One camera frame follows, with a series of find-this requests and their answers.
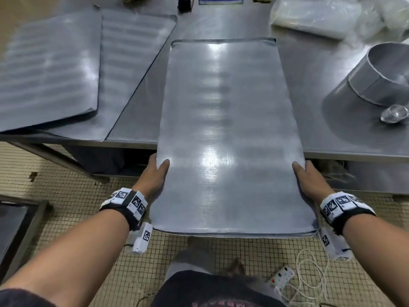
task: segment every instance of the beige floor tile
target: beige floor tile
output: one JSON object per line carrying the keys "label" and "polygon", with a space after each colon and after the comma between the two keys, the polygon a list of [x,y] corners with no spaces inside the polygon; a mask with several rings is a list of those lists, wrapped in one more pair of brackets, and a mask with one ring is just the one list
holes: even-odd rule
{"label": "beige floor tile", "polygon": [[[37,173],[33,181],[32,173]],[[43,221],[33,252],[47,246],[56,236],[80,220],[98,211],[100,203],[114,190],[130,187],[131,178],[114,178],[107,185],[66,170],[7,143],[0,143],[0,193],[31,199],[48,199],[53,214]],[[390,195],[358,194],[385,220],[409,230],[409,203],[397,204]],[[304,248],[325,265],[325,253],[317,238],[307,239],[222,239],[209,238],[221,271],[240,257],[248,274],[270,277],[283,265],[296,268],[296,256]],[[172,257],[186,247],[186,237],[154,232],[149,249],[141,256],[121,253],[92,306],[132,306],[145,295],[156,291]],[[311,264],[302,266],[307,282],[318,282],[318,272]],[[297,279],[292,280],[297,286]],[[356,260],[331,261],[327,272],[328,298],[339,307],[392,306]],[[148,306],[153,296],[140,306]]]}

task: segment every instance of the stainless steel table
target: stainless steel table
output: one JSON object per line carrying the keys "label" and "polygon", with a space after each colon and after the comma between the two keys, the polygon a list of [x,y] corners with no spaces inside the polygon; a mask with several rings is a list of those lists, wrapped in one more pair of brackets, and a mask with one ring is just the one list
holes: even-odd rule
{"label": "stainless steel table", "polygon": [[[171,41],[271,36],[277,39],[307,158],[409,162],[409,128],[381,124],[378,117],[382,108],[361,100],[345,85],[345,76],[370,46],[352,48],[324,37],[271,28],[271,4],[244,0],[242,5],[203,6],[197,1],[191,13],[178,15],[176,28],[104,142],[66,140],[46,134],[1,134],[0,140],[156,149]],[[124,7],[121,0],[61,0],[54,13],[91,4]],[[177,14],[177,0],[142,0],[130,10]]]}

